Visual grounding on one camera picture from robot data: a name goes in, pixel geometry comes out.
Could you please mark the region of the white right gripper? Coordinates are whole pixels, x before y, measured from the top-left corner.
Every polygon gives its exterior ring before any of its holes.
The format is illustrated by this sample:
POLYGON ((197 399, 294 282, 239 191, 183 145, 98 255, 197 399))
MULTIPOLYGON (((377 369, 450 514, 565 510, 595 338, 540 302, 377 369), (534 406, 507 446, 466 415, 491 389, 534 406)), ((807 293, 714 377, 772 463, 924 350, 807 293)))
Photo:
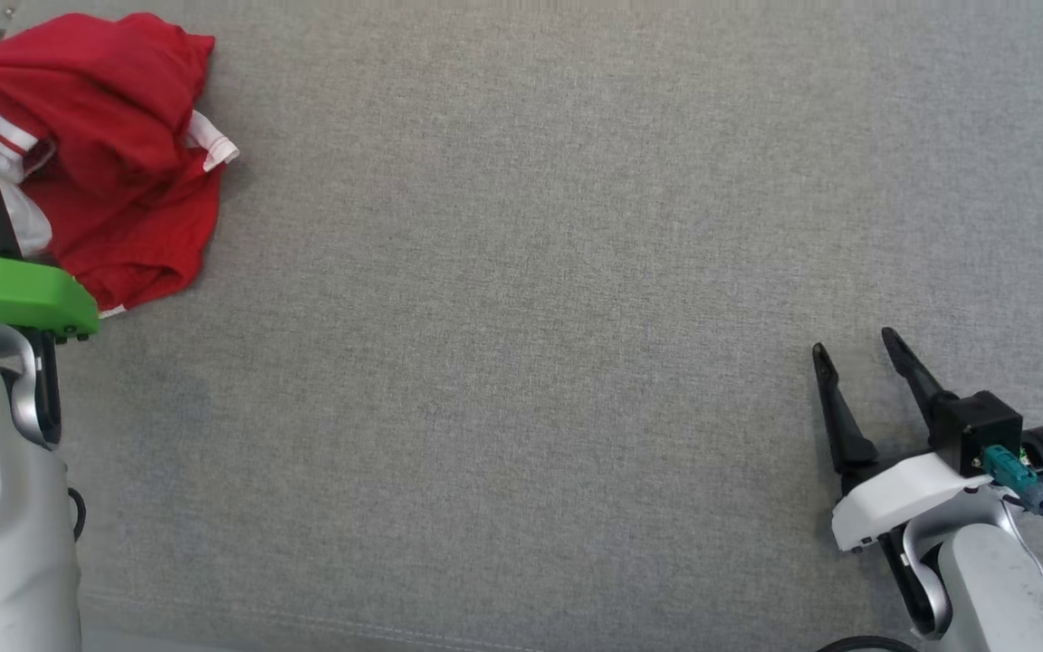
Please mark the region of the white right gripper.
MULTIPOLYGON (((931 375, 893 327, 883 327, 881 337, 895 372, 906 380, 922 413, 928 446, 935 446, 936 409, 959 396, 931 375)), ((877 466, 877 449, 862 434, 840 391, 835 362, 822 342, 812 347, 811 358, 833 469, 841 482, 863 482, 833 509, 831 530, 840 551, 876 544, 878 536, 903 527, 904 551, 922 554, 925 544, 965 525, 996 523, 996 496, 985 488, 989 476, 964 477, 937 454, 915 455, 869 479, 877 466)))

